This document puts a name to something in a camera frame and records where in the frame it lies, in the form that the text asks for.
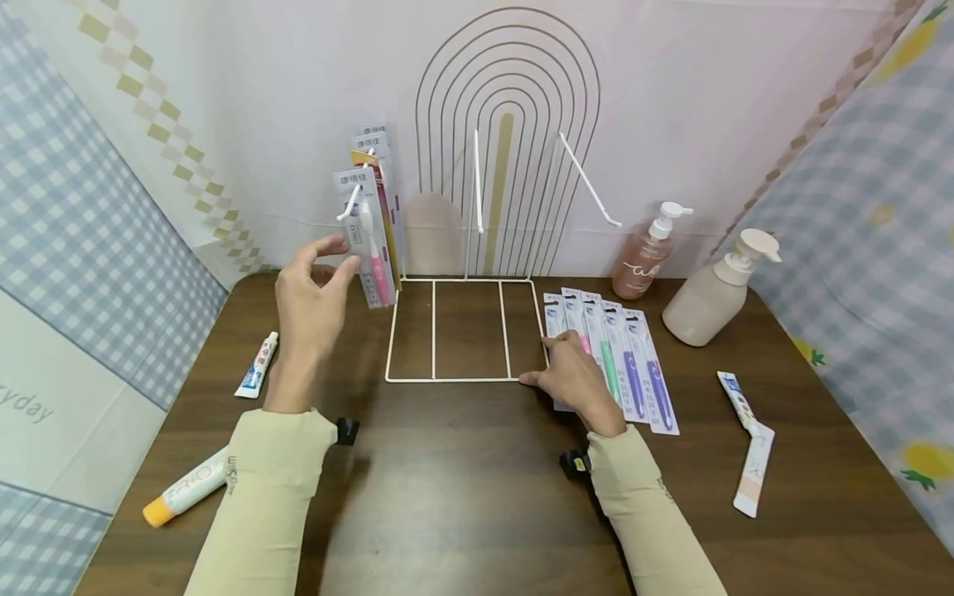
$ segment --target toothpaste tube cap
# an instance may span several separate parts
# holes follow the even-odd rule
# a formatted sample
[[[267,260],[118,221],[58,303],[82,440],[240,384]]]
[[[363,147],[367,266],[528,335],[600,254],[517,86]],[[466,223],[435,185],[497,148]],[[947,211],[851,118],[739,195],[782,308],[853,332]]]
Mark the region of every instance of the toothpaste tube cap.
[[[152,527],[165,525],[175,516],[176,514],[173,513],[173,510],[169,508],[169,505],[166,504],[162,497],[159,497],[142,509],[142,517],[146,518],[146,523]]]

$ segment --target hand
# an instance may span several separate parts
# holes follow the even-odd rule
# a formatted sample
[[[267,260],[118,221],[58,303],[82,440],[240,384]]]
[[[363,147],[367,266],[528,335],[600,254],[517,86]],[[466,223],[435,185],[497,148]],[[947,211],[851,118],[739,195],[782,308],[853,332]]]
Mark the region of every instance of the hand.
[[[321,365],[331,356],[344,326],[348,285],[361,263],[360,257],[348,257],[336,270],[315,266],[315,259],[347,250],[344,236],[315,240],[302,246],[279,273],[275,282],[279,359],[262,409],[289,414],[310,409]]]
[[[556,338],[543,338],[543,344],[550,351],[550,368],[524,373],[520,382],[540,387],[572,408],[598,435],[611,438],[626,432],[623,411],[606,388],[596,360],[583,349],[579,334],[570,330]]]

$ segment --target pink toothbrush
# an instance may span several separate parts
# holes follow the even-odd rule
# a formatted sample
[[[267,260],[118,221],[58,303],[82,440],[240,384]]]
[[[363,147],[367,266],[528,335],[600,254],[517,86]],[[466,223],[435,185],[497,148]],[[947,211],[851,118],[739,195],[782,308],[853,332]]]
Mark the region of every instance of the pink toothbrush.
[[[378,297],[381,304],[390,304],[390,292],[387,287],[387,279],[384,277],[384,260],[381,259],[381,251],[374,242],[374,217],[371,215],[371,207],[368,202],[362,201],[361,211],[359,212],[361,227],[364,228],[364,234],[367,236],[367,243],[371,249],[371,269],[374,270],[374,286],[378,290]]]

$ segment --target brown table surface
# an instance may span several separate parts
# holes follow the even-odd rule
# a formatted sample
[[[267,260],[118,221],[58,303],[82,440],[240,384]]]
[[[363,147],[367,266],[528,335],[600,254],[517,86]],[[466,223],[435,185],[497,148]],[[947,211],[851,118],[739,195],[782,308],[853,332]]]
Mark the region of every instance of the brown table surface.
[[[229,297],[77,594],[182,593],[221,493],[160,529],[140,511],[260,407],[232,394],[278,330],[274,280],[249,277]],[[536,280],[537,292],[561,285],[612,294],[604,279]],[[730,326],[695,349],[659,317],[678,285],[658,280],[634,305],[650,318],[682,434],[640,428],[729,594],[954,594],[954,561],[761,299],[750,293]],[[517,374],[542,355],[529,287],[504,287]],[[402,293],[393,377],[430,374],[430,301],[428,283]],[[390,317],[351,288],[318,407],[362,428],[354,447],[333,447],[325,461],[298,593],[632,593],[588,488],[557,465],[585,444],[579,423],[517,383],[385,383]],[[436,320],[439,375],[506,374],[497,284],[438,285]],[[732,507],[748,436],[716,370],[738,374],[777,432],[755,520]]]

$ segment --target black clip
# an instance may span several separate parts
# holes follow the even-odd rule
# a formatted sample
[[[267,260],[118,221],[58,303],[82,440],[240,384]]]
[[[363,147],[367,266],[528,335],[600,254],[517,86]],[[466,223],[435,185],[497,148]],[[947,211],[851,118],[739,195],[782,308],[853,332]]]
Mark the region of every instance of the black clip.
[[[361,428],[361,423],[358,421],[353,421],[350,418],[339,418],[336,422],[336,425],[338,426],[337,444],[348,447],[355,444],[355,440],[358,438],[358,429]]]
[[[592,465],[586,449],[571,449],[560,456],[560,467],[570,480],[579,480],[589,476]]]

